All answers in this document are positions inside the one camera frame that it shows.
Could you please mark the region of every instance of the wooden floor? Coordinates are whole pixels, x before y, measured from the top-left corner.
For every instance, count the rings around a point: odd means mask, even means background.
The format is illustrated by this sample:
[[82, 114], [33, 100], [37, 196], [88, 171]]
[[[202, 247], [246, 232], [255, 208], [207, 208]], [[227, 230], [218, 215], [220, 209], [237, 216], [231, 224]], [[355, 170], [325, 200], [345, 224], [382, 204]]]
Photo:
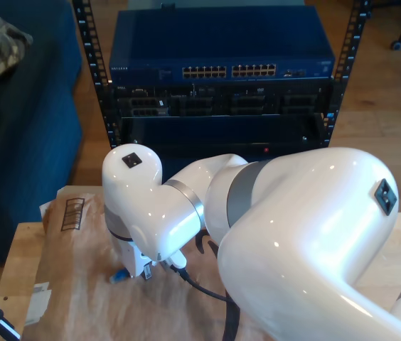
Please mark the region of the wooden floor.
[[[336, 55], [346, 32], [351, 2], [307, 1], [316, 5]], [[92, 0], [92, 7], [107, 66], [117, 12], [127, 5], [122, 0]], [[389, 50], [400, 31], [401, 8], [376, 10], [367, 22], [331, 146], [363, 149], [382, 159], [397, 180], [401, 211], [401, 51]], [[85, 56], [74, 98], [84, 139], [70, 184], [101, 185], [102, 160], [109, 142]]]

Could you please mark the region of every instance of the brown paper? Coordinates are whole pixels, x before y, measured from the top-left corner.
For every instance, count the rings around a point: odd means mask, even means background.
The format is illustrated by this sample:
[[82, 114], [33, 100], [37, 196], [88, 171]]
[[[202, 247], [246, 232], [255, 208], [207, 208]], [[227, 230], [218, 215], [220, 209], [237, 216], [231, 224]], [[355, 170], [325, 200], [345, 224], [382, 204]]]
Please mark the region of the brown paper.
[[[100, 194], [62, 195], [51, 203], [36, 283], [49, 282], [52, 295], [40, 321], [25, 327], [23, 340], [271, 340], [236, 306], [228, 307], [226, 319], [226, 303], [160, 264], [151, 266], [148, 281], [139, 276], [110, 284], [122, 265], [103, 205]], [[183, 248], [188, 273], [224, 296], [216, 245], [205, 236], [202, 246], [203, 254], [194, 239]]]

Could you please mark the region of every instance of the blue couch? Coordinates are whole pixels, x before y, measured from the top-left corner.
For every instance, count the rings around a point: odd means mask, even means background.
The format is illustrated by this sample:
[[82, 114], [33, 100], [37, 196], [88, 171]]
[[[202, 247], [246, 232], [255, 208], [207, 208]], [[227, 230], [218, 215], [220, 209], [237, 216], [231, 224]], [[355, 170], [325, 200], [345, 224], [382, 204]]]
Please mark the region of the blue couch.
[[0, 80], [0, 264], [20, 222], [41, 220], [70, 175], [82, 136], [72, 88], [82, 58], [67, 0], [0, 0], [0, 17], [33, 36]]

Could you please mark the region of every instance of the barcode label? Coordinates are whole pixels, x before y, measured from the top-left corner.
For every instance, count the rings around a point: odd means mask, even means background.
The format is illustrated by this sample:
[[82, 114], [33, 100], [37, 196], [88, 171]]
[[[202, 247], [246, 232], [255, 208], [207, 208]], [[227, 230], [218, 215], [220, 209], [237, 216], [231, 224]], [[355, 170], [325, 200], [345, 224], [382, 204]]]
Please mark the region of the barcode label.
[[63, 215], [63, 223], [61, 225], [62, 231], [68, 229], [80, 229], [84, 202], [85, 199], [81, 197], [66, 200], [65, 215]]

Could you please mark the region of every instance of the network switch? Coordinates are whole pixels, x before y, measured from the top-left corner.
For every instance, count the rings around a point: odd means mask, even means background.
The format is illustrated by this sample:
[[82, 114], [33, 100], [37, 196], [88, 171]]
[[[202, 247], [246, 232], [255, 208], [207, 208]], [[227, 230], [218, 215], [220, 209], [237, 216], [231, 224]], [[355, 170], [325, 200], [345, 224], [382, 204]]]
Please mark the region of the network switch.
[[118, 88], [326, 79], [335, 58], [313, 6], [120, 11]]

